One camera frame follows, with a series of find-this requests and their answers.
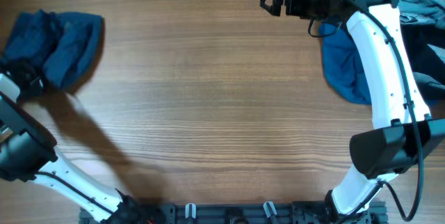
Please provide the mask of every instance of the blue cloth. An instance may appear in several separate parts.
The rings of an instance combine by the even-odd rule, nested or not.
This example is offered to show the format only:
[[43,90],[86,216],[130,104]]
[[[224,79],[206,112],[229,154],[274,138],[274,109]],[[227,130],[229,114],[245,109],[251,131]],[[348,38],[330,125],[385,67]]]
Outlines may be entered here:
[[[402,35],[414,79],[426,100],[445,99],[445,0],[400,0]],[[335,27],[322,24],[321,35]],[[370,104],[368,84],[355,43],[339,30],[323,39],[327,82],[349,102]]]
[[[322,24],[319,33],[333,32],[335,26]],[[362,60],[355,43],[345,31],[323,38],[323,72],[327,82],[352,103],[370,104],[371,95]]]
[[0,63],[26,61],[58,89],[73,85],[91,66],[103,19],[85,13],[21,13]]

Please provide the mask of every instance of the wood grain surface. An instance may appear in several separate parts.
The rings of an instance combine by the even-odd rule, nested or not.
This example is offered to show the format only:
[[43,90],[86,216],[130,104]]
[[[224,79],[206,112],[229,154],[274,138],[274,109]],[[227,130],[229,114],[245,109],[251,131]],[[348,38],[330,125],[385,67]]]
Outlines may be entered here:
[[[143,200],[179,204],[322,200],[351,165],[371,108],[323,77],[308,21],[259,0],[1,0],[0,47],[20,11],[104,17],[97,63],[71,95],[24,108],[82,170]],[[432,107],[445,117],[443,104]],[[445,146],[426,159],[414,223],[445,219]],[[394,180],[410,207],[416,168]],[[402,223],[387,190],[391,223]],[[0,223],[76,223],[79,208],[33,184],[0,182]]]

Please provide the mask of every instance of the gray cloth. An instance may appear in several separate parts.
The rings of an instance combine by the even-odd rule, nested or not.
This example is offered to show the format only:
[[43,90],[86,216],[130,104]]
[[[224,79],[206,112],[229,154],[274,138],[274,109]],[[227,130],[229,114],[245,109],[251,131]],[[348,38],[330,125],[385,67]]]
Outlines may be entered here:
[[445,99],[445,32],[434,26],[402,26],[414,80],[424,99]]
[[445,30],[445,0],[400,0],[400,22],[409,25],[434,25]]

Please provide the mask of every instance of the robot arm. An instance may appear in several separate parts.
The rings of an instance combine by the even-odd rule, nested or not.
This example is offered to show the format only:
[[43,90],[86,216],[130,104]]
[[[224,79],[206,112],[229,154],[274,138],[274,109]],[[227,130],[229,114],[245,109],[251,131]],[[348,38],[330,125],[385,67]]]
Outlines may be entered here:
[[100,184],[66,159],[54,137],[10,99],[19,95],[14,82],[2,75],[0,88],[0,177],[51,188],[75,201],[97,222],[123,211],[126,196]]
[[[265,2],[261,0],[260,6],[274,16],[280,16],[284,4],[287,15],[346,25],[358,48],[371,94],[375,130],[351,138],[353,165],[342,183],[328,193],[326,203],[337,216],[333,222],[339,216],[360,213],[368,208],[382,181],[388,182],[406,172],[417,163],[419,153],[426,157],[445,136],[437,128],[444,126],[444,120],[430,119],[430,110],[414,81],[401,35],[398,0],[353,0],[383,25],[392,39],[382,26],[346,0],[273,0],[271,6]],[[393,49],[393,39],[401,62]],[[401,70],[406,75],[405,82]],[[412,96],[411,102],[406,94]],[[408,103],[414,105],[413,115]],[[416,127],[410,124],[412,116],[419,122],[421,140],[415,134]],[[422,152],[417,148],[420,142]]]

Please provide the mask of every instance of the blue towel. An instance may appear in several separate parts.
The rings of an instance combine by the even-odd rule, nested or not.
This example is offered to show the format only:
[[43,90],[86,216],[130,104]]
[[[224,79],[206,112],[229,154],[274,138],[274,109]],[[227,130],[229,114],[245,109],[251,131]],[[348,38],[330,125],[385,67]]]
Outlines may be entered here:
[[91,66],[102,24],[102,17],[85,13],[21,13],[0,64],[26,62],[55,88],[67,88]]

